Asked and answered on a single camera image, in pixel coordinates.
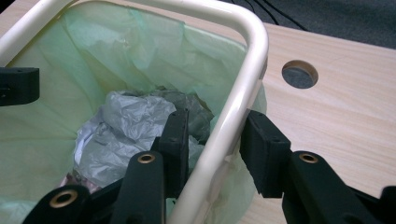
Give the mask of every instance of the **gray plastic bag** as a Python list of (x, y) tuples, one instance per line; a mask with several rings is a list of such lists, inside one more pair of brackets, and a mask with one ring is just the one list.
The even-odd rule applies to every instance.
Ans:
[[(77, 131), (110, 91), (159, 87), (197, 94), (212, 127), (245, 57), (230, 39), (104, 2), (70, 7), (9, 66), (40, 68), (40, 99), (0, 108), (0, 220), (21, 223), (35, 203), (73, 168)], [(265, 108), (265, 97), (259, 92)], [(211, 223), (235, 223), (254, 192), (235, 155)]]

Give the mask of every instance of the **gray carpet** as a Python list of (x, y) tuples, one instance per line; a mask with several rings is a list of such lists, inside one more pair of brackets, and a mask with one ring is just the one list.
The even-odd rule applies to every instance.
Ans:
[[(235, 4), (249, 10), (253, 10), (253, 7), (262, 21), (274, 23), (268, 13), (260, 8), (258, 4), (260, 3), (274, 15), (279, 25), (301, 29), (270, 8), (264, 0), (221, 1), (228, 3), (234, 1)], [(396, 0), (269, 0), (268, 2), (299, 22), (309, 32), (396, 49)]]

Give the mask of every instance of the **round metal insert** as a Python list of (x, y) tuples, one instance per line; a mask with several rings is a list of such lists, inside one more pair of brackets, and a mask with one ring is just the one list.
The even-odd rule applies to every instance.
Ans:
[(78, 193), (73, 189), (67, 189), (59, 192), (49, 202), (53, 208), (62, 208), (72, 203), (78, 196)]
[(151, 163), (155, 160), (155, 156), (151, 154), (143, 154), (137, 158), (137, 161), (140, 163)]
[(318, 158), (316, 156), (308, 154), (308, 153), (300, 154), (299, 157), (302, 161), (305, 161), (308, 163), (317, 163), (318, 162)]

